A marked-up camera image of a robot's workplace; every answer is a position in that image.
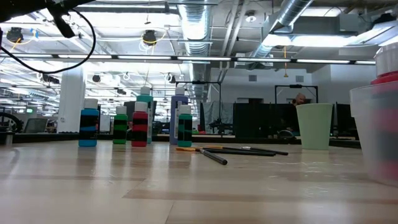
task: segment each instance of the light green cup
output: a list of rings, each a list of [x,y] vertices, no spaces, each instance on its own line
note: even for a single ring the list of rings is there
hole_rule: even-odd
[[[303,149],[329,149],[331,111],[329,103],[296,106]]]

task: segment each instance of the bottle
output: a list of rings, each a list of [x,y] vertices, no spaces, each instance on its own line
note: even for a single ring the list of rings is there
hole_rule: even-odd
[[[146,147],[148,132],[147,103],[136,102],[135,112],[132,114],[131,146]]]
[[[113,144],[125,144],[127,132],[127,108],[116,107],[116,116],[113,121]]]
[[[141,94],[137,96],[138,102],[145,102],[148,104],[147,114],[148,114],[148,131],[147,131],[147,142],[150,144],[152,142],[152,117],[153,117],[153,107],[154,107],[154,97],[150,96],[150,88],[143,86],[141,87]]]
[[[188,105],[188,97],[184,96],[185,89],[175,89],[175,96],[172,96],[171,119],[170,119],[170,144],[177,144],[178,141],[178,117],[180,116],[181,105]]]
[[[98,116],[97,99],[85,99],[84,109],[80,113],[79,146],[95,147],[97,145]]]
[[[181,105],[178,117],[178,146],[192,146],[192,115],[190,105]]]

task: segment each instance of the ductwork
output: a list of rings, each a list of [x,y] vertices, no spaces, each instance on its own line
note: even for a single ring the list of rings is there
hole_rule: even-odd
[[[267,31],[273,31],[280,29],[282,27],[292,26],[294,22],[303,14],[313,0],[285,0],[280,6],[280,11],[278,12],[277,19],[271,21],[268,17],[266,23],[268,23]],[[250,57],[263,58],[268,56],[274,46],[267,45],[266,37],[264,36],[262,43],[257,47],[257,49],[250,55]],[[248,70],[253,70],[257,67],[258,63],[248,63],[246,68]]]
[[[210,28],[210,6],[197,4],[179,5],[178,10],[182,18],[184,39],[206,40],[209,36]],[[187,42],[185,47],[187,48],[187,53],[191,56],[207,56],[209,53],[209,45],[205,43]],[[191,81],[209,81],[210,79],[209,64],[191,63],[189,71]],[[203,88],[208,90],[208,85],[193,87],[197,102],[205,100],[203,99]]]

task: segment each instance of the person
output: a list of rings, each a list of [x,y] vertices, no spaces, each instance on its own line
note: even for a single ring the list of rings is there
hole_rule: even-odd
[[[284,110],[282,117],[282,125],[288,131],[298,134],[300,132],[299,119],[297,118],[296,106],[305,103],[305,95],[302,93],[297,94],[296,98],[292,100],[292,106]]]

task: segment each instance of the wooden table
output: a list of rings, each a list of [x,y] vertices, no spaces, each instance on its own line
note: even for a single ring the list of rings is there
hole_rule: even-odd
[[[398,223],[398,188],[368,179],[361,150],[258,147],[290,154],[222,166],[166,142],[0,148],[1,223]]]

